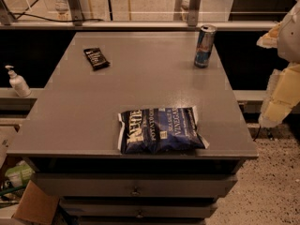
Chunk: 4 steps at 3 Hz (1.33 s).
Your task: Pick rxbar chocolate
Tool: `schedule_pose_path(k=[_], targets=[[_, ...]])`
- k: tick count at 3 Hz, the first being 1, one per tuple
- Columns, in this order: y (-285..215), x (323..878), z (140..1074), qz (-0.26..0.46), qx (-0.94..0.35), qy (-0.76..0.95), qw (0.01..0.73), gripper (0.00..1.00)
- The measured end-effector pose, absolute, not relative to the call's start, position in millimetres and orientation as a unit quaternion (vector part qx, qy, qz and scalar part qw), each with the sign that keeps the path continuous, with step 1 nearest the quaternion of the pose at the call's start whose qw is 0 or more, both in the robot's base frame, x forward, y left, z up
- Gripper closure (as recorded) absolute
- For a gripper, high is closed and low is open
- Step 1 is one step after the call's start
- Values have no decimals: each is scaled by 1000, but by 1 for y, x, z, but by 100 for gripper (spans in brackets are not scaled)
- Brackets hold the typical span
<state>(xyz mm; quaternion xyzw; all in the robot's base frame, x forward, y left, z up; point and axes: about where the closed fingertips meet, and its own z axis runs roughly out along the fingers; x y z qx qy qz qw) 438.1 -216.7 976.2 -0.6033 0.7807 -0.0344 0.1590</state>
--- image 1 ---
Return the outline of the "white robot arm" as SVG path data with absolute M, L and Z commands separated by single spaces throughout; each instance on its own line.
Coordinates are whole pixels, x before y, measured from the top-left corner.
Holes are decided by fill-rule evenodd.
M 289 62 L 282 71 L 273 70 L 261 106 L 260 126 L 274 128 L 300 102 L 300 1 L 280 23 L 258 39 L 257 45 L 277 48 L 277 55 Z

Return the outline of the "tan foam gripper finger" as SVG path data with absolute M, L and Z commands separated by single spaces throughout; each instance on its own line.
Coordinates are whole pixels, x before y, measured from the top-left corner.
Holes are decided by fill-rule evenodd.
M 274 128 L 281 124 L 300 102 L 300 64 L 290 63 L 282 71 L 274 69 L 261 106 L 259 124 Z
M 265 49 L 276 48 L 278 46 L 278 31 L 281 26 L 279 22 L 272 29 L 270 29 L 266 34 L 261 36 L 256 45 Z

